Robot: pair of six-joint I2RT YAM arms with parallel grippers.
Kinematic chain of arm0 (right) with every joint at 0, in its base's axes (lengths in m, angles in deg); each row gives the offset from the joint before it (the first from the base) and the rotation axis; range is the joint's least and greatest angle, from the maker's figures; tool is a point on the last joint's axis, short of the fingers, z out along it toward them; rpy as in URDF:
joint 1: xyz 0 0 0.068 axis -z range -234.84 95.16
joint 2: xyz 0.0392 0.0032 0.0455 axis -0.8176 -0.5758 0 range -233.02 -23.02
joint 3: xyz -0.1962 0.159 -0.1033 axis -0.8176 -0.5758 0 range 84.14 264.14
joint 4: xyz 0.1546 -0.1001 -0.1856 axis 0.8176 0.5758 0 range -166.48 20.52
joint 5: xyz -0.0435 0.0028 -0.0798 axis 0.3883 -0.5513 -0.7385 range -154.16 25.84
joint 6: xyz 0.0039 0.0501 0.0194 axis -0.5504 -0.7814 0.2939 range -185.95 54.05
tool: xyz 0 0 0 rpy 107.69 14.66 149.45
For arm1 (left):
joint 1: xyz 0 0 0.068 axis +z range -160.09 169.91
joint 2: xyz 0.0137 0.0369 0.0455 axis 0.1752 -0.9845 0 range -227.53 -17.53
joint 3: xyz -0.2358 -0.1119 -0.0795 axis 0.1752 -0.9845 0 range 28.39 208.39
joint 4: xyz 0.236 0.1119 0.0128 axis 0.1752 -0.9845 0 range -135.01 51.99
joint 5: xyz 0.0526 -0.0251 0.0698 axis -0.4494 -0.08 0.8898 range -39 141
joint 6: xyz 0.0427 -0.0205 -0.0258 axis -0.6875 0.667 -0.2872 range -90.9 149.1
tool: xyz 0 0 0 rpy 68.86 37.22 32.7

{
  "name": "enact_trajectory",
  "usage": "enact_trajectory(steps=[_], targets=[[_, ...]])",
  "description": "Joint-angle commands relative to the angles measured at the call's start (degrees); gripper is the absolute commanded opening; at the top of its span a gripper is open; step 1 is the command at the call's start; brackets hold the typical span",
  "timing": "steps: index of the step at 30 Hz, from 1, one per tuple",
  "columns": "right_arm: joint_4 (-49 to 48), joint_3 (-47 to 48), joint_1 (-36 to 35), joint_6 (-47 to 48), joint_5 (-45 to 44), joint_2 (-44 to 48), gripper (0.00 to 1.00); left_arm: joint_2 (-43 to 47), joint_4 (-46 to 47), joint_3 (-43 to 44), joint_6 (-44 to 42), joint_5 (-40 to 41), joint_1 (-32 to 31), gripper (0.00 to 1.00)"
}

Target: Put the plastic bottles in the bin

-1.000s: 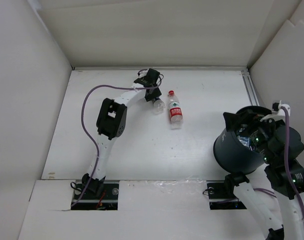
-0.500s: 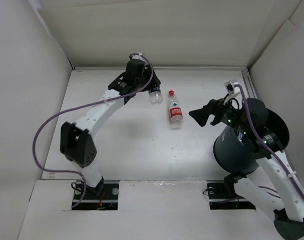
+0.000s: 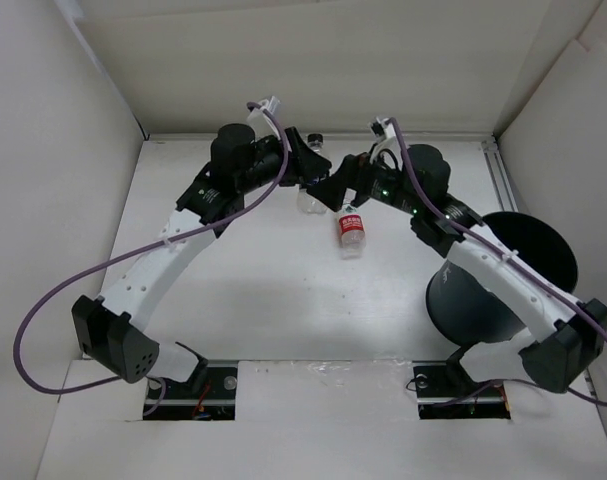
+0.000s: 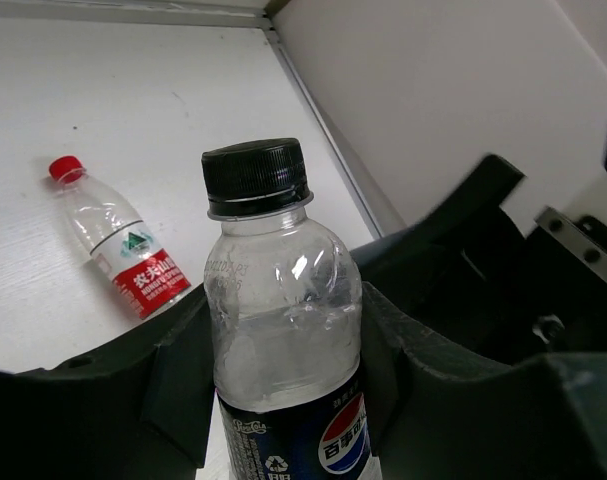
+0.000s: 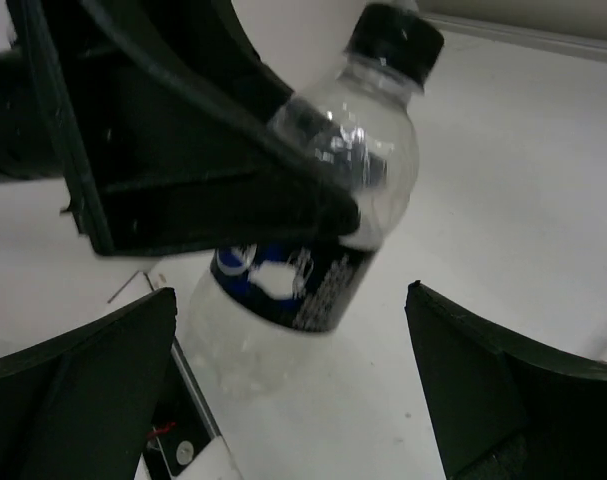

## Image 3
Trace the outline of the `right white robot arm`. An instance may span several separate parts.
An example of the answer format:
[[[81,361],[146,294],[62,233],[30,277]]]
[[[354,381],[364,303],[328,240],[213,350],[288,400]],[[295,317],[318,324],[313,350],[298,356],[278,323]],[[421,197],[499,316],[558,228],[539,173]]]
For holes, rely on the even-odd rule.
[[[417,238],[444,260],[426,291],[428,314],[456,345],[445,381],[466,394],[505,380],[566,393],[601,354],[607,307],[572,291],[574,257],[560,235],[514,212],[478,215],[448,191],[451,169],[430,145],[388,165],[379,151],[344,158],[311,195],[338,210],[376,200],[411,217]]]

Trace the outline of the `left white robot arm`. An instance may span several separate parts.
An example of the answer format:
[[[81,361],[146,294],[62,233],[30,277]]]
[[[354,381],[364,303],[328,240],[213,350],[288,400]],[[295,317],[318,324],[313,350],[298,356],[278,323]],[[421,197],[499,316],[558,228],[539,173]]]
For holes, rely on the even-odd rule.
[[[82,352],[118,379],[170,380],[184,396],[205,387],[207,360],[178,343],[162,345],[145,333],[158,304],[189,264],[246,211],[244,197],[265,185],[306,189],[330,172],[323,137],[259,136],[248,125],[221,127],[210,159],[176,201],[156,247],[96,298],[81,296],[72,318]]]

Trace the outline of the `clear bottle black cap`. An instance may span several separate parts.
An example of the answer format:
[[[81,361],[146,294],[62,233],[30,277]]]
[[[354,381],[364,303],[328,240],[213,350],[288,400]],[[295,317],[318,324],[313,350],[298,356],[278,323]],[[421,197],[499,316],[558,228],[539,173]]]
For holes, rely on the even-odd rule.
[[[324,153],[324,137],[321,133],[310,133],[307,136],[307,144],[315,153],[319,155]],[[305,215],[323,215],[327,211],[327,207],[310,196],[304,186],[299,187],[296,205]]]

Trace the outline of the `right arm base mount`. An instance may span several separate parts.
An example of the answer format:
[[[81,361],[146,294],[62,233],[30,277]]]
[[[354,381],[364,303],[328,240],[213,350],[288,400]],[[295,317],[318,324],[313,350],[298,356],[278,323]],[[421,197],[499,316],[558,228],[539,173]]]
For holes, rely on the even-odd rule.
[[[510,420],[502,385],[481,389],[460,368],[446,362],[416,362],[406,389],[416,395],[420,420]]]

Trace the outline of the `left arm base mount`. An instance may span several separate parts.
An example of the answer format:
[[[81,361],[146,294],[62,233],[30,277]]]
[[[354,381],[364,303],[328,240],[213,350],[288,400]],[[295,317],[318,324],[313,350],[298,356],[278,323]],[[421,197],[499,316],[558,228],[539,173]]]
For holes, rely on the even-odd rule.
[[[238,361],[212,361],[200,390],[191,392],[177,382],[162,385],[149,379],[143,403],[143,420],[233,421],[236,414]]]

